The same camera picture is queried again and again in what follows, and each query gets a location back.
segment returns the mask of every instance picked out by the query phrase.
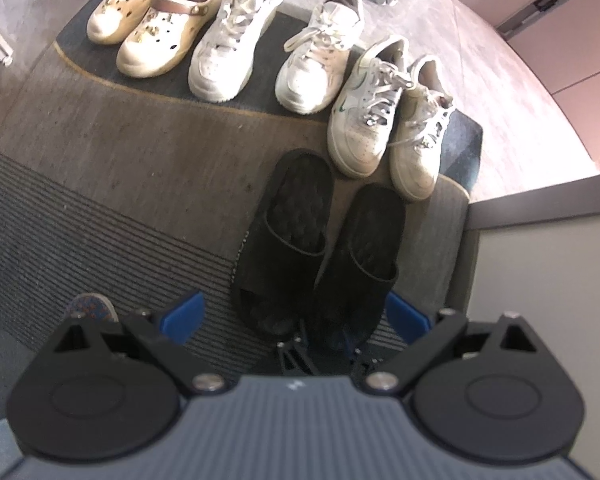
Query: shoelace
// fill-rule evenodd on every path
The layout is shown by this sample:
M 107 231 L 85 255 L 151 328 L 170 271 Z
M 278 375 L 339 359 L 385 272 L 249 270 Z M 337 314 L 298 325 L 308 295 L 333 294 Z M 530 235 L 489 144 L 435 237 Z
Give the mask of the shoelace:
M 417 121 L 406 121 L 410 128 L 423 126 L 422 129 L 411 139 L 396 140 L 389 143 L 389 146 L 399 146 L 401 144 L 410 144 L 412 146 L 421 146 L 423 148 L 433 148 L 440 142 L 442 133 L 449 124 L 449 115 L 451 110 L 443 107 L 439 100 L 444 100 L 441 96 L 433 96 L 427 92 L 427 108 L 425 117 Z
M 237 44 L 253 22 L 256 14 L 262 8 L 262 4 L 267 1 L 263 0 L 246 0 L 239 2 L 238 0 L 228 0 L 223 8 L 224 18 L 222 18 L 222 33 L 220 41 L 216 44 L 216 48 L 227 47 L 232 50 L 237 50 Z
M 286 40 L 285 52 L 292 52 L 307 41 L 311 41 L 311 45 L 303 57 L 313 59 L 323 66 L 329 62 L 336 50 L 347 50 L 351 47 L 347 44 L 346 33 L 335 27 L 324 13 L 318 18 L 317 27 L 305 27 Z
M 373 97 L 364 108 L 362 121 L 366 126 L 386 126 L 395 110 L 402 90 L 414 88 L 411 76 L 400 72 L 398 67 L 386 61 L 380 62 L 370 82 Z

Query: black doormat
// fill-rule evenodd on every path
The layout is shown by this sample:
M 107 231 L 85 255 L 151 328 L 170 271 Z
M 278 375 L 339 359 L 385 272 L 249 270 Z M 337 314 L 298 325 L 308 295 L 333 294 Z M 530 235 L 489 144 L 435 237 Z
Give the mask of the black doormat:
M 116 68 L 116 54 L 120 46 L 97 45 L 91 43 L 86 35 L 89 16 L 100 2 L 101 0 L 89 0 L 56 38 L 58 49 L 69 62 L 78 70 L 115 86 L 175 99 L 203 102 L 190 92 L 187 83 L 187 73 L 194 47 L 176 68 L 164 75 L 149 79 L 134 79 L 120 73 Z M 245 88 L 231 101 L 212 106 L 327 123 L 331 107 L 317 114 L 300 117 L 282 107 L 274 93 L 276 76 L 288 57 L 288 53 L 283 50 L 283 45 L 305 25 L 306 22 L 302 20 L 278 12 L 271 26 L 258 42 L 254 72 Z M 200 32 L 196 41 L 202 38 L 207 29 L 208 26 Z M 361 49 L 357 47 L 353 49 L 349 56 L 346 77 L 361 53 Z M 470 192 L 478 177 L 481 149 L 480 124 L 462 112 L 453 113 L 442 145 L 441 173 Z
M 120 314 L 159 310 L 193 287 L 206 316 L 186 348 L 229 377 L 271 350 L 229 302 L 233 262 L 153 230 L 0 154 L 0 329 L 37 351 L 64 306 L 99 292 Z M 372 340 L 404 345 L 383 320 Z

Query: shoe sole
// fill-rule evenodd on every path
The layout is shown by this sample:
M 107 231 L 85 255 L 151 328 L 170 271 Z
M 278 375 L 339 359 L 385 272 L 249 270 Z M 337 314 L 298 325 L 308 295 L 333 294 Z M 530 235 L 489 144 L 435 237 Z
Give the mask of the shoe sole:
M 373 170 L 370 173 L 360 173 L 358 171 L 352 170 L 349 166 L 346 165 L 344 159 L 342 158 L 342 156 L 338 152 L 338 149 L 336 148 L 334 133 L 331 127 L 331 121 L 329 121 L 329 124 L 327 125 L 327 150 L 329 152 L 331 160 L 336 165 L 336 167 L 340 170 L 341 173 L 348 176 L 349 178 L 367 178 L 368 176 L 373 175 L 376 171 Z
M 128 65 L 121 62 L 116 62 L 116 66 L 118 67 L 119 72 L 122 72 L 124 75 L 128 75 L 129 77 L 133 77 L 134 79 L 149 79 L 151 77 L 158 77 L 159 75 L 166 74 L 167 72 L 170 72 L 176 68 L 187 55 L 187 52 L 190 48 L 191 47 L 185 50 L 182 55 L 178 55 L 178 57 L 171 59 L 166 65 L 154 70 L 147 70 L 143 65 Z
M 264 33 L 269 29 L 271 23 L 273 22 L 273 19 L 276 17 L 276 13 L 277 13 L 277 10 L 274 9 L 273 12 L 267 17 L 267 21 L 264 23 L 264 26 L 262 27 L 262 30 L 260 31 L 261 38 L 264 36 Z M 191 93 L 193 95 L 195 95 L 196 97 L 198 97 L 199 99 L 205 100 L 210 103 L 225 103 L 227 101 L 230 101 L 231 99 L 234 99 L 240 92 L 242 92 L 242 90 L 244 90 L 244 87 L 247 86 L 247 83 L 249 82 L 249 79 L 251 78 L 251 73 L 253 73 L 253 57 L 254 56 L 255 56 L 255 48 L 253 51 L 253 56 L 251 56 L 251 65 L 249 67 L 249 71 L 247 72 L 247 75 L 242 80 L 242 83 L 240 83 L 240 88 L 238 88 L 238 91 L 235 92 L 234 94 L 226 95 L 222 92 L 208 92 L 206 90 L 203 90 L 202 88 L 197 86 L 192 81 L 190 76 L 187 77 L 187 80 L 189 82 L 189 90 L 191 90 Z

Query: slide sandal strap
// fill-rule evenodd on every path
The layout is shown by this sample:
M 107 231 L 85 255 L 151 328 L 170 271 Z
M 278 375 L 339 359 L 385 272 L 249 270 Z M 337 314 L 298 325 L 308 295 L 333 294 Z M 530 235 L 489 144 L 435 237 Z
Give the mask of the slide sandal strap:
M 326 250 L 322 235 L 318 253 L 307 253 L 280 238 L 266 216 L 246 235 L 235 285 L 272 300 L 295 301 L 314 288 Z

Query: ventilation hole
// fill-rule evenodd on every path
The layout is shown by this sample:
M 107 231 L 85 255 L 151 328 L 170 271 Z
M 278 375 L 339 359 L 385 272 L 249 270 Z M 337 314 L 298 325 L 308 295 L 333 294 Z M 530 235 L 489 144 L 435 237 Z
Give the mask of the ventilation hole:
M 85 350 L 89 348 L 89 342 L 84 336 L 81 326 L 71 326 L 56 347 L 55 352 L 71 352 L 73 350 Z
M 536 347 L 529 341 L 525 332 L 518 325 L 507 328 L 507 333 L 500 347 L 504 350 L 518 350 L 520 352 L 536 351 Z

